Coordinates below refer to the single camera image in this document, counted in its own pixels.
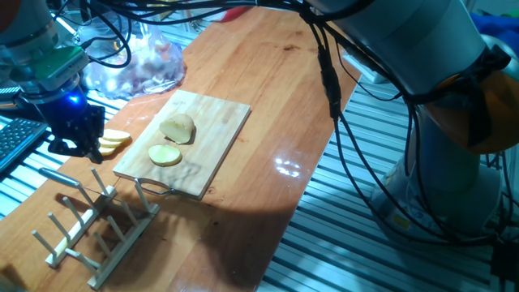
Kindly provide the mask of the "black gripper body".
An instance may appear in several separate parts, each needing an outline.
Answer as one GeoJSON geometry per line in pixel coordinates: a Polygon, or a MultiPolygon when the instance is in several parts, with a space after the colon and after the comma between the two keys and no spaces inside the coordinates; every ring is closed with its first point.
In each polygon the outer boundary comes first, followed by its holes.
{"type": "Polygon", "coordinates": [[[89,104],[82,91],[71,91],[53,101],[38,105],[38,110],[51,128],[54,139],[50,147],[67,147],[65,140],[77,147],[93,147],[87,114],[89,104]]]}

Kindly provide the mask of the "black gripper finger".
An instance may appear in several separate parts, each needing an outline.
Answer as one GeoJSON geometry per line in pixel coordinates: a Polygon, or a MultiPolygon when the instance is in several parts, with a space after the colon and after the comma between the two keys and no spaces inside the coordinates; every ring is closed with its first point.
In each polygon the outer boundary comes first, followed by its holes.
{"type": "Polygon", "coordinates": [[[70,157],[85,157],[87,154],[82,148],[70,148],[68,144],[61,139],[52,140],[49,143],[48,151],[70,157]]]}
{"type": "Polygon", "coordinates": [[[99,139],[104,134],[105,108],[88,104],[85,122],[88,138],[88,158],[92,163],[101,164],[103,156],[99,150],[101,146],[99,139]]]}

